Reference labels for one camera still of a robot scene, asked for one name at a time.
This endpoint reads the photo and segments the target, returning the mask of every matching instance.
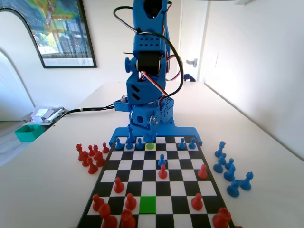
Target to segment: door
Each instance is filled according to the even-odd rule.
[[[180,57],[184,74],[199,79],[208,1],[182,1]]]
[[[0,51],[0,121],[22,120],[34,110],[18,74]]]

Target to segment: chessboard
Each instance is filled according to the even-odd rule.
[[[101,227],[102,218],[98,211],[92,208],[92,196],[96,193],[109,204],[111,215],[117,218],[117,226],[120,226],[126,195],[132,193],[137,201],[136,208],[132,210],[136,227],[213,228],[213,216],[226,205],[200,146],[196,143],[195,149],[189,148],[193,137],[158,136],[154,141],[154,150],[148,150],[146,147],[138,150],[135,143],[133,148],[128,150],[127,137],[118,137],[124,147],[118,151],[114,143],[109,153],[104,154],[105,164],[77,227]],[[178,147],[181,138],[185,139],[185,150]],[[157,162],[161,154],[164,154],[167,162],[168,176],[165,179],[158,176],[160,167]],[[207,165],[206,179],[197,175],[202,164]],[[124,183],[121,193],[114,191],[116,177]],[[199,211],[191,206],[191,199],[196,193],[202,195],[203,208]],[[235,227],[232,220],[229,227]]]

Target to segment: white wall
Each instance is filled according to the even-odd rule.
[[[211,3],[202,76],[304,158],[304,1],[234,3]],[[214,53],[218,61],[212,70],[208,64]]]
[[[0,49],[14,63],[35,106],[64,106],[75,108],[102,83],[124,82],[128,74],[124,59],[132,52],[134,33],[113,16],[113,10],[122,5],[133,6],[133,1],[84,1],[86,19],[98,68],[44,69],[28,31],[12,13],[0,13]],[[178,46],[181,4],[175,1],[168,12],[170,38]],[[117,13],[133,25],[132,10]],[[168,77],[176,73],[172,62]]]

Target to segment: floor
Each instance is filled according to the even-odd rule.
[[[24,121],[0,121],[0,166],[8,163],[31,144],[20,142],[15,135],[15,130],[24,123]]]

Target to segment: green square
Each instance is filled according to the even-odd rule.
[[[139,203],[140,214],[156,213],[156,196],[141,196]]]

